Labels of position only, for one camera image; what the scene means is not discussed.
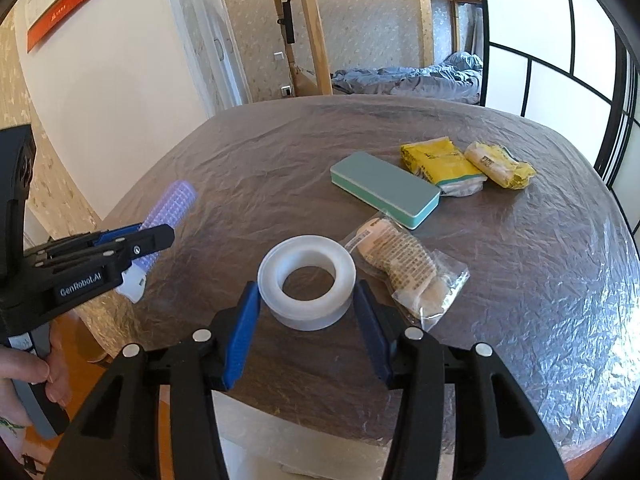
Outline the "person's left hand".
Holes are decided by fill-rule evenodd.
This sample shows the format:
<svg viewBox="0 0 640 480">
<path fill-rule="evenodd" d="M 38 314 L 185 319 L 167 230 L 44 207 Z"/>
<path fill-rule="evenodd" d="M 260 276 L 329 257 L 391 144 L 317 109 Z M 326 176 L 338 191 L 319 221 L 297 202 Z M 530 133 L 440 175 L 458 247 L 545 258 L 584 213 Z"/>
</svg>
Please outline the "person's left hand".
<svg viewBox="0 0 640 480">
<path fill-rule="evenodd" d="M 68 427 L 68 369 L 53 323 L 1 339 L 1 420 L 13 431 L 34 426 L 45 439 Z"/>
</svg>

